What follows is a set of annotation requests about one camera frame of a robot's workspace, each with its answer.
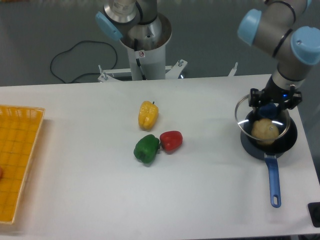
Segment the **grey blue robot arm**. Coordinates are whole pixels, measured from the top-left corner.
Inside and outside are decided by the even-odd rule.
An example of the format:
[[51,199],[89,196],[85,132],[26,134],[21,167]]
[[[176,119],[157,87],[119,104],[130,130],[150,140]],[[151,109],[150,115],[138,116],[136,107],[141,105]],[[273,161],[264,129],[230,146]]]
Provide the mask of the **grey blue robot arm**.
[[[311,5],[309,0],[267,0],[266,11],[251,9],[239,24],[238,37],[278,60],[263,90],[251,89],[248,104],[260,109],[269,103],[293,109],[309,71],[320,61],[320,31],[292,25]],[[172,36],[169,20],[155,0],[108,0],[95,20],[101,31],[127,49],[131,76],[136,80],[176,78],[182,68],[166,70],[166,45]]]

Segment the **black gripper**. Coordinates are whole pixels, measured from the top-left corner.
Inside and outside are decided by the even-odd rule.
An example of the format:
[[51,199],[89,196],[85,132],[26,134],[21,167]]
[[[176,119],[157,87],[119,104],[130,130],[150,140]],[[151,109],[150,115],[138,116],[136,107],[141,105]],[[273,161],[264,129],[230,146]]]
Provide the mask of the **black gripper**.
[[266,86],[259,90],[251,88],[248,95],[248,105],[252,108],[260,108],[269,103],[278,104],[278,111],[292,110],[302,102],[300,91],[289,92],[276,85],[271,76]]

